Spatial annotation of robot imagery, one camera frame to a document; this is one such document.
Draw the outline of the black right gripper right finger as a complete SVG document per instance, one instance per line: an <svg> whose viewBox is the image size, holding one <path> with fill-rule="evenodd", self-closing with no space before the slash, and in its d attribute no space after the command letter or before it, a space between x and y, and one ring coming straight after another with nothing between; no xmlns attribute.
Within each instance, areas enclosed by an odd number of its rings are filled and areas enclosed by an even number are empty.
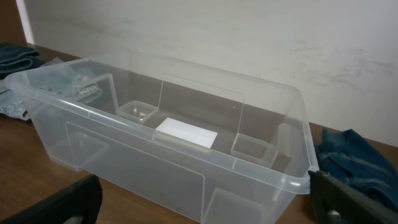
<svg viewBox="0 0 398 224"><path fill-rule="evenodd" d="M309 171L310 195L318 223L397 223L397 213L338 179Z"/></svg>

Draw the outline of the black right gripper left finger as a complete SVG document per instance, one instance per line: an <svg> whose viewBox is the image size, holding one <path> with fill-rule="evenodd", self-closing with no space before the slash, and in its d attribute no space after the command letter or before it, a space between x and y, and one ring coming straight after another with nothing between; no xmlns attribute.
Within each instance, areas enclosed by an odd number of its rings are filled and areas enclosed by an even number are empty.
<svg viewBox="0 0 398 224"><path fill-rule="evenodd" d="M95 224L102 201L103 189L99 177L90 174L23 211L1 220L1 224L66 223L72 218L77 218L80 223Z"/></svg>

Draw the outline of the teal garment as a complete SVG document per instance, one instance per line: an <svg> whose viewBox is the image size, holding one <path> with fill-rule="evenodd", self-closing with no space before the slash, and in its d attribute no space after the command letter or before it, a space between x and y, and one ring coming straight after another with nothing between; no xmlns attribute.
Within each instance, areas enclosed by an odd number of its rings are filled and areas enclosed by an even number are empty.
<svg viewBox="0 0 398 224"><path fill-rule="evenodd" d="M397 211L397 171L370 143L352 129L322 130L315 147L318 165L346 185Z"/></svg>

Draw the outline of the light blue jeans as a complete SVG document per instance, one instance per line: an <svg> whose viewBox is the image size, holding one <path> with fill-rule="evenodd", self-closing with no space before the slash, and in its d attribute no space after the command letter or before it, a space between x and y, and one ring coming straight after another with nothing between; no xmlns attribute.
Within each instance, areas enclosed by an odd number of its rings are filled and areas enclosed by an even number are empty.
<svg viewBox="0 0 398 224"><path fill-rule="evenodd" d="M99 98L103 92L97 83L88 82L94 77L94 73L88 68L66 67L55 77L46 75L40 78L38 88L69 100L88 104ZM3 80L1 81L1 113L23 121L30 120L23 101L18 100L15 94L6 88Z"/></svg>

